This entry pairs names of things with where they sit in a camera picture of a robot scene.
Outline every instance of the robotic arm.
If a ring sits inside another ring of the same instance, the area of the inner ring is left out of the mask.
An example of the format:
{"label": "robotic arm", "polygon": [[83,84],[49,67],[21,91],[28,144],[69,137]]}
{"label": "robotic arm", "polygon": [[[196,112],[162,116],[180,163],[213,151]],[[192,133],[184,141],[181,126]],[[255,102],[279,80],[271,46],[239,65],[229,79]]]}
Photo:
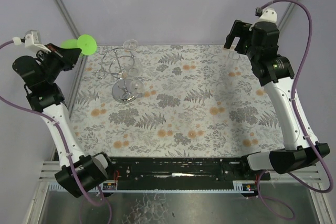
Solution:
{"label": "robotic arm", "polygon": [[235,51],[249,58],[253,74],[259,79],[260,85],[265,87],[272,101],[284,139],[284,149],[245,156],[246,166],[252,170],[269,169],[283,174],[318,161],[306,137],[310,137],[315,143],[322,157],[329,154],[329,147],[327,143],[318,142],[297,95],[296,104],[304,126],[308,129],[308,136],[303,134],[294,113],[291,101],[294,72],[289,60],[277,54],[279,30],[275,24],[276,12],[272,8],[257,8],[256,16],[259,16],[259,19],[254,24],[236,20],[226,38],[224,48],[230,48],[234,39],[239,38]]}
{"label": "robotic arm", "polygon": [[64,96],[54,83],[61,71],[69,71],[76,65],[81,49],[63,49],[53,44],[42,45],[39,32],[31,30],[24,39],[13,38],[16,45],[24,42],[25,47],[36,53],[37,58],[21,56],[13,63],[13,69],[25,82],[27,100],[34,111],[38,111],[53,119],[65,135],[70,153],[67,153],[58,130],[53,122],[41,117],[47,124],[55,142],[61,171],[56,175],[56,181],[75,197],[82,195],[70,169],[70,155],[76,173],[86,191],[89,191],[108,179],[111,161],[105,153],[95,156],[86,155],[77,142],[72,130],[69,111],[64,104]]}

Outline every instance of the green disc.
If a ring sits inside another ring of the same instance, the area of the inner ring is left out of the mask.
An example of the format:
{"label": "green disc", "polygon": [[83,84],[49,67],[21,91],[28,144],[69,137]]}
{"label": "green disc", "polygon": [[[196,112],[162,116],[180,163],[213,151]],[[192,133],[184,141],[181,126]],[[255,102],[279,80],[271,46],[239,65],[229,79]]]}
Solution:
{"label": "green disc", "polygon": [[60,45],[60,48],[71,49],[71,48],[78,48],[77,40],[76,39],[68,39],[63,41]]}
{"label": "green disc", "polygon": [[92,36],[83,34],[77,39],[77,47],[82,49],[82,54],[93,55],[97,50],[97,43]]}

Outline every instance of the floral tablecloth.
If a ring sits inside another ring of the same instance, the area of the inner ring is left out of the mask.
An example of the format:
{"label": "floral tablecloth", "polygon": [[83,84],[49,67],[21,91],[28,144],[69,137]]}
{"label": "floral tablecloth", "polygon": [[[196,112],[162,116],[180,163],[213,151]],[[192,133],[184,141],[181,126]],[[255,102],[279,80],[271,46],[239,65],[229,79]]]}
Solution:
{"label": "floral tablecloth", "polygon": [[246,56],[231,59],[223,45],[139,46],[145,93],[121,104],[111,94],[115,79],[96,73],[111,48],[89,57],[71,117],[87,153],[232,157],[283,148]]}

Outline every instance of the gray floor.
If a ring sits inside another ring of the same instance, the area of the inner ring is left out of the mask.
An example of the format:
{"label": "gray floor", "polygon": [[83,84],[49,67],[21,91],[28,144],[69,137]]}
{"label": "gray floor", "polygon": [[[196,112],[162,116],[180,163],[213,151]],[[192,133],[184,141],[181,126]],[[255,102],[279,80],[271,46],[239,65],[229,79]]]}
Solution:
{"label": "gray floor", "polygon": [[[290,223],[319,223],[310,193],[297,184],[263,184],[264,195],[287,202],[296,212],[297,220]],[[79,223],[79,207],[83,198],[76,199],[63,192],[49,192],[40,224]],[[274,216],[259,199],[246,200],[239,194],[125,194],[109,197],[112,204],[111,223],[288,223]],[[289,210],[269,202],[280,214]],[[92,207],[84,202],[83,223],[107,223],[107,206]]]}

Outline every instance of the wall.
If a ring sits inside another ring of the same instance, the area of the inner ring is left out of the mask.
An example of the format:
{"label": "wall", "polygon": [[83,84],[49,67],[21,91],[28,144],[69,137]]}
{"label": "wall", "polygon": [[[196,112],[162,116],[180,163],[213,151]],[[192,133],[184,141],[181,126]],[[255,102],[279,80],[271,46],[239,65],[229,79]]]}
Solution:
{"label": "wall", "polygon": [[[327,142],[331,154],[325,160],[336,179],[336,0],[301,0],[312,15],[312,43],[299,83],[298,93],[306,116],[320,142]],[[299,7],[295,8],[282,32],[280,53],[298,69],[307,42],[308,21]],[[336,214],[336,189],[328,194]]]}
{"label": "wall", "polygon": [[[80,33],[105,45],[222,44],[235,19],[270,0],[63,0]],[[286,4],[278,6],[279,17]]]}
{"label": "wall", "polygon": [[[72,38],[53,0],[0,0],[0,44],[14,36],[23,37],[30,29],[40,30],[44,43],[58,45]],[[22,55],[34,56],[24,46],[0,50],[0,94],[29,107],[23,80],[12,70]],[[74,71],[58,79],[65,96],[69,94]],[[50,158],[52,139],[43,121],[26,112],[0,103],[0,222],[18,224],[24,219],[35,192],[44,160]]]}

